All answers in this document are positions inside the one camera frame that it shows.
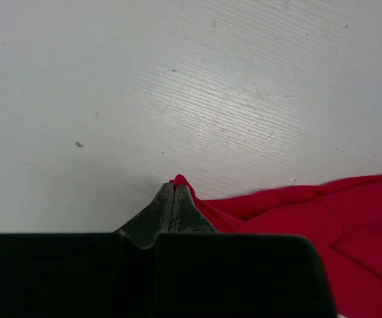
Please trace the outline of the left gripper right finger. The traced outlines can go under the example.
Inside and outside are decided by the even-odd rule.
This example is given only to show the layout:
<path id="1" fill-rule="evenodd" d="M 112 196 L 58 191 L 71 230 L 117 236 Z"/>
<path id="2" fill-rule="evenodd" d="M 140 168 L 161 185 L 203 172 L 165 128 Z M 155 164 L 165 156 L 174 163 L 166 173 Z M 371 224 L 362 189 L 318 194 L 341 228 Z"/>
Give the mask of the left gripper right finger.
<path id="1" fill-rule="evenodd" d="M 170 233 L 218 233 L 213 224 L 198 210 L 187 185 L 178 185 L 173 196 L 169 218 Z"/>

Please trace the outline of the bright red t shirt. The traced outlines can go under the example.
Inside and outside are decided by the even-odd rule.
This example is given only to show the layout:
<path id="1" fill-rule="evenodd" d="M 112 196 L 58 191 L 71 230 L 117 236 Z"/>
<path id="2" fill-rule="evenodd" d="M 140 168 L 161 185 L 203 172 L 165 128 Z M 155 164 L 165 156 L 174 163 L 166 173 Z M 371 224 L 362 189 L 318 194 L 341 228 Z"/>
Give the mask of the bright red t shirt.
<path id="1" fill-rule="evenodd" d="M 222 233 L 309 239 L 339 314 L 382 317 L 382 175 L 193 201 Z"/>

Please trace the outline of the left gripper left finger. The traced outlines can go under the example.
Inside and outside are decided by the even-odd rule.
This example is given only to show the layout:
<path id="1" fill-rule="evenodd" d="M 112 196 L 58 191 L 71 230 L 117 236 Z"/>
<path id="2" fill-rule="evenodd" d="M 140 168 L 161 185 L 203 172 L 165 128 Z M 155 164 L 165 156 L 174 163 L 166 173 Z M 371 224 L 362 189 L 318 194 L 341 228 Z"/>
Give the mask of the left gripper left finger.
<path id="1" fill-rule="evenodd" d="M 174 186 L 164 183 L 151 202 L 115 233 L 120 248 L 153 248 L 173 207 Z"/>

